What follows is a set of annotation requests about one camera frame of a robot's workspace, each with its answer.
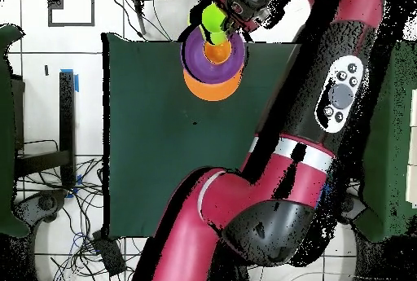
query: silver band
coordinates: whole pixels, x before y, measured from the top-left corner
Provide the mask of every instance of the silver band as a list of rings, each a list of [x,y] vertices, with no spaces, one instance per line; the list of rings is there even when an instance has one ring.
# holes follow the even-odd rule
[[[216,172],[212,177],[210,177],[207,182],[203,185],[203,187],[201,188],[201,191],[199,193],[199,198],[197,200],[197,209],[199,210],[199,215],[201,217],[201,219],[203,220],[203,214],[201,213],[201,209],[203,207],[203,198],[204,198],[204,194],[207,191],[207,189],[209,188],[210,184],[214,182],[214,180],[220,176],[222,173],[225,173],[226,171],[218,171]]]
[[[257,136],[253,139],[249,153],[253,152],[253,149],[257,145],[258,139],[259,138]],[[297,141],[291,140],[289,138],[280,138],[278,145],[274,150],[274,154],[291,158],[292,151],[297,144]],[[305,149],[305,157],[301,163],[326,173],[329,170],[332,160],[333,158],[324,151],[320,151],[317,148],[307,145],[307,148]]]

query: white tile floor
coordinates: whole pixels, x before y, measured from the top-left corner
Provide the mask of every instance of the white tile floor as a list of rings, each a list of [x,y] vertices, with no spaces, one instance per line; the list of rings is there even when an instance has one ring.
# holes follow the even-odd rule
[[[138,19],[128,0],[117,0],[125,5],[130,23],[139,29]],[[187,12],[197,0],[155,1],[155,9],[167,34],[175,39],[187,26]],[[53,22],[90,22],[90,0],[64,0],[63,10],[53,11]],[[152,2],[145,3],[145,16],[158,25]],[[272,30],[259,29],[252,34],[254,41],[291,42],[300,26],[309,15],[306,0],[295,0],[288,5],[284,19]],[[103,106],[102,96],[102,43],[101,32],[114,32],[130,40],[138,40],[136,32],[129,26],[123,10],[113,0],[94,0],[94,27],[65,28],[48,27],[46,0],[0,0],[0,24],[19,25],[25,32],[21,42],[13,44],[8,59],[13,71],[21,74],[26,82],[24,95],[24,136],[25,141],[59,139],[58,97],[59,71],[71,68],[79,75],[79,92],[76,92],[76,132],[77,163],[103,154]],[[164,40],[162,35],[145,20],[147,39]],[[46,76],[45,65],[49,68]],[[53,151],[53,143],[31,144],[25,147],[26,153]],[[85,167],[79,170],[84,173]],[[85,181],[99,184],[95,174],[89,174]],[[34,190],[38,185],[26,182],[25,190]],[[100,196],[94,197],[93,204],[103,205]],[[65,209],[71,216],[73,229],[80,231],[79,207],[74,199],[67,199]],[[103,210],[90,208],[88,212],[92,231],[98,230],[103,222]],[[68,216],[61,211],[52,223],[43,223],[37,233],[36,260],[40,281],[52,281],[57,266],[65,262],[70,253],[73,233],[69,227]],[[138,262],[138,250],[145,239],[123,239],[121,251],[124,253],[129,269]],[[329,244],[324,257],[305,268],[280,266],[276,268],[250,270],[252,281],[346,281],[351,280],[355,266],[356,248],[353,232],[346,226],[338,225],[335,238]],[[120,281],[130,281],[131,271],[121,274]],[[110,281],[106,274],[96,277],[97,281]],[[92,281],[79,278],[69,281]]]

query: green surface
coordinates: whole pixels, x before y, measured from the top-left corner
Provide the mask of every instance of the green surface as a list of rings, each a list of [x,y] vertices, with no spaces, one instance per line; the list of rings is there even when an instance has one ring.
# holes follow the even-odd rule
[[[363,198],[369,209],[356,227],[372,242],[404,235],[417,209],[406,202],[406,171],[410,146],[411,92],[417,89],[415,44],[394,48],[380,92],[363,157]]]
[[[22,37],[22,32],[12,25],[0,26],[0,233],[25,237],[28,227],[11,211],[15,188],[15,115],[11,93],[11,73],[7,48]]]
[[[108,40],[110,231],[150,236],[193,169],[242,165],[293,45],[249,44],[238,90],[205,102],[184,83],[179,43]]]

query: purple ring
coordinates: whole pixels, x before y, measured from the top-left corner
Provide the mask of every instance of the purple ring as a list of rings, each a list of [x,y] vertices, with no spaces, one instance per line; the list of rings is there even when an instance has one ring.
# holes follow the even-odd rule
[[[244,63],[244,42],[237,33],[229,37],[231,54],[223,64],[213,64],[204,55],[204,39],[200,28],[196,27],[181,45],[182,66],[192,73],[197,80],[203,83],[216,84],[230,80],[242,67]]]

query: button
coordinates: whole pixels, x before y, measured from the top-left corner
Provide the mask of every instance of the button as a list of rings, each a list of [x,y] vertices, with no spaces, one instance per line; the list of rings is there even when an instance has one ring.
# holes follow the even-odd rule
[[[333,109],[330,106],[326,106],[324,108],[324,114],[328,117],[331,117],[331,115],[333,114]]]
[[[337,78],[341,81],[346,80],[347,76],[348,76],[348,74],[346,72],[338,72],[337,73]]]
[[[336,85],[329,90],[328,98],[335,108],[343,110],[353,102],[353,91],[345,84]]]
[[[358,84],[358,79],[356,77],[351,77],[350,80],[349,80],[349,84],[352,87],[355,87]]]
[[[353,64],[353,63],[349,64],[348,70],[349,70],[350,73],[353,74],[354,72],[356,72],[356,69],[358,69],[358,67],[356,66],[356,64]]]
[[[337,112],[335,114],[335,120],[337,123],[341,123],[343,121],[343,113],[342,112]]]

